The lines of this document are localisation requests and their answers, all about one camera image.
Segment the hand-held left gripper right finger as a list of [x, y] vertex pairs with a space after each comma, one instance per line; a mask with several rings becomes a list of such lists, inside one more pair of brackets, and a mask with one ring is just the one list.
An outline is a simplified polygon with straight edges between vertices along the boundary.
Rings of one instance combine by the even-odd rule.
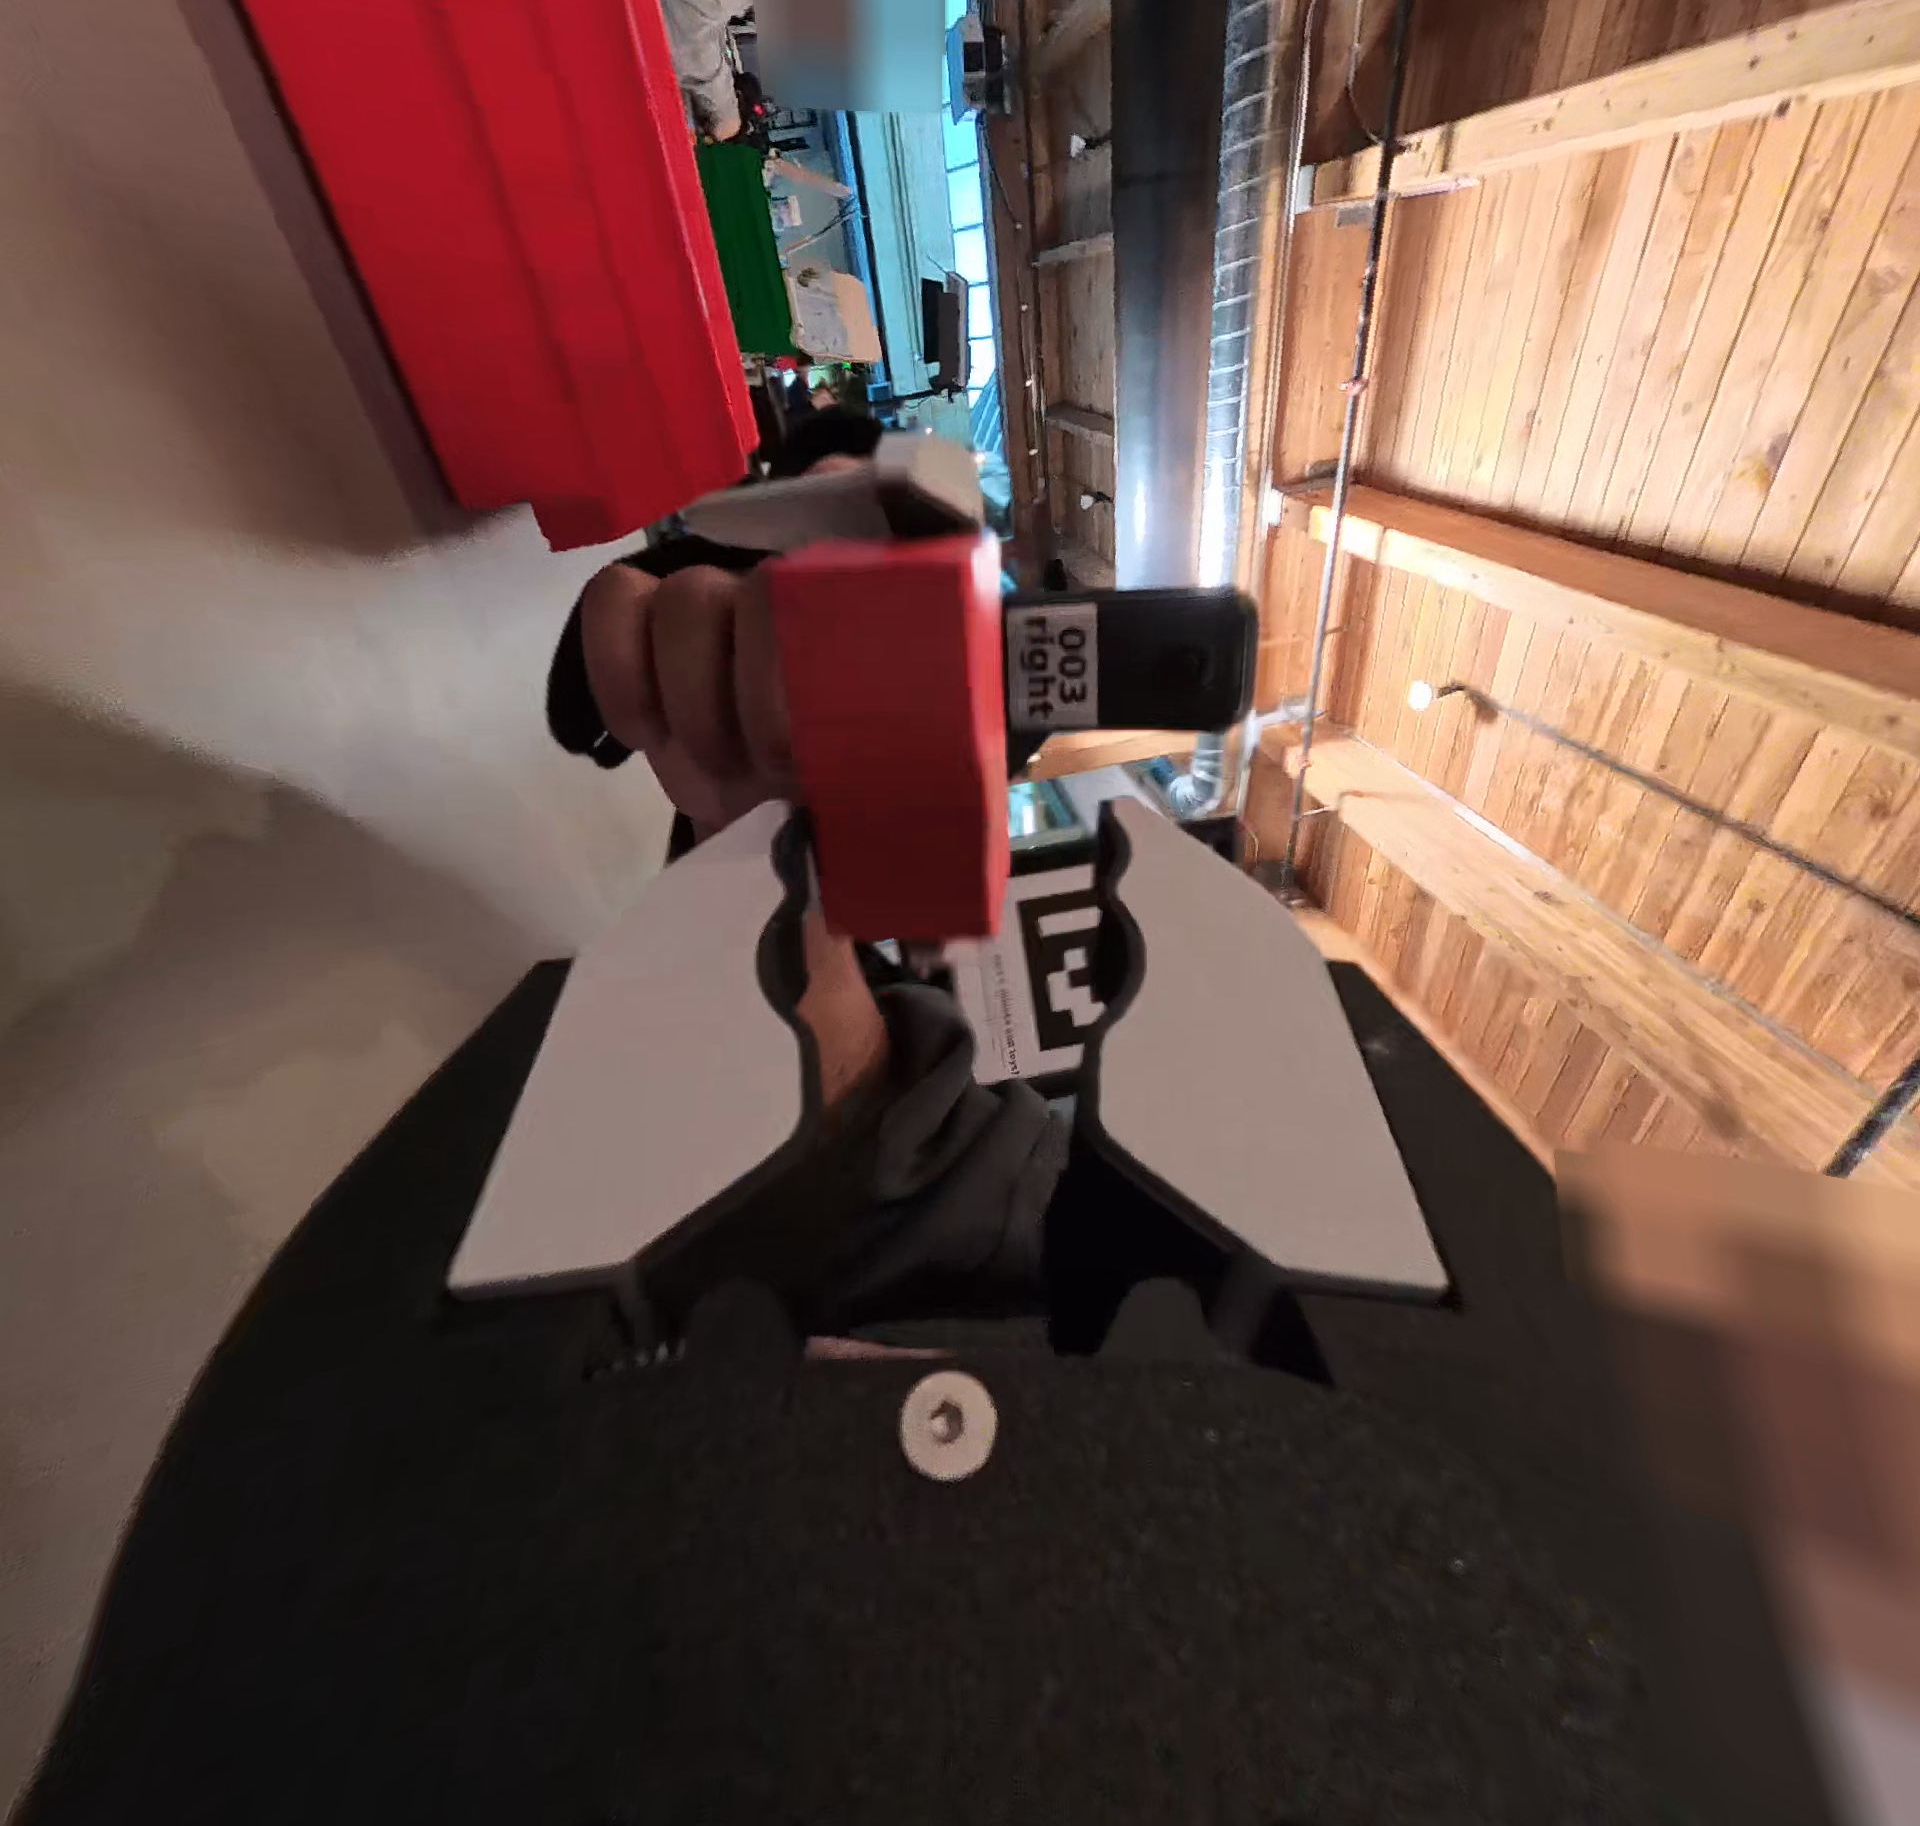
[[1107, 803], [1096, 844], [1120, 955], [1083, 1067], [1085, 1142], [1284, 1285], [1444, 1301], [1441, 1247], [1319, 945], [1141, 803]]

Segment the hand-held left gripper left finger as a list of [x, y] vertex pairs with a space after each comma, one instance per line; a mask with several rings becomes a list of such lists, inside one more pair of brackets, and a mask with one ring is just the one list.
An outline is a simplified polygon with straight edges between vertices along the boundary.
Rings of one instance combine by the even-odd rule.
[[632, 1285], [735, 1212], [821, 1116], [808, 826], [759, 806], [665, 866], [563, 981], [455, 1298]]

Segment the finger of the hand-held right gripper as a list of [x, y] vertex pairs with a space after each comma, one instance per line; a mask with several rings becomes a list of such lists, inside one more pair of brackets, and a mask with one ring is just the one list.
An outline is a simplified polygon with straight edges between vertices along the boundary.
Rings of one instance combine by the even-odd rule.
[[979, 457], [944, 437], [880, 437], [869, 457], [835, 457], [790, 478], [699, 493], [650, 529], [650, 544], [703, 539], [749, 553], [816, 544], [927, 544], [994, 531]]

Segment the red wooden block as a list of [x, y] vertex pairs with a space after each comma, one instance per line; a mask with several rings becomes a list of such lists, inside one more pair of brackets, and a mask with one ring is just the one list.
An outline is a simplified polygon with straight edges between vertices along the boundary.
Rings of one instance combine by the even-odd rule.
[[995, 539], [814, 544], [768, 584], [828, 926], [987, 939], [1012, 877]]

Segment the red plastic bin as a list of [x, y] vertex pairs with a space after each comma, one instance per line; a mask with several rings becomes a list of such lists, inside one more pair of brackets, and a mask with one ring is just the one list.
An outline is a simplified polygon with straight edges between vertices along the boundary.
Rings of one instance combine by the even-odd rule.
[[659, 0], [239, 0], [451, 497], [554, 551], [742, 478]]

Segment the person's right hand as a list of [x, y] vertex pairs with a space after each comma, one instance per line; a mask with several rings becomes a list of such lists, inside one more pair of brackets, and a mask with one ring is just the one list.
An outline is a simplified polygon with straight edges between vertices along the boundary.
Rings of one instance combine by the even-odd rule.
[[586, 663], [609, 739], [654, 770], [695, 844], [798, 798], [765, 569], [602, 569], [586, 592]]

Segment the printed marker board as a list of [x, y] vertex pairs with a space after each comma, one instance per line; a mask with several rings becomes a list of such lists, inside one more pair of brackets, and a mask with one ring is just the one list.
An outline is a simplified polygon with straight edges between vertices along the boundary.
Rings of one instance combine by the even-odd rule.
[[1092, 833], [1022, 835], [995, 939], [951, 949], [944, 981], [974, 1035], [980, 1086], [1022, 1081], [1046, 1096], [1076, 1094], [1102, 1023], [1092, 879]]

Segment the green box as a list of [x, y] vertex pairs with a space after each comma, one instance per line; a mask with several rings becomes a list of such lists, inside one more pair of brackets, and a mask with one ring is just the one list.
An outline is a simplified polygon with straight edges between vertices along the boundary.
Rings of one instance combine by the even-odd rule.
[[744, 138], [703, 138], [695, 168], [742, 356], [798, 356], [765, 158]]

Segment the silver ventilation duct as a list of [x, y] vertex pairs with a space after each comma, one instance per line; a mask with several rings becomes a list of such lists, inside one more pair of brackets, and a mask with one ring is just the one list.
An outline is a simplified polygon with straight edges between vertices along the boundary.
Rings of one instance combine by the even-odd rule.
[[1229, 587], [1295, 0], [1112, 0], [1117, 584]]

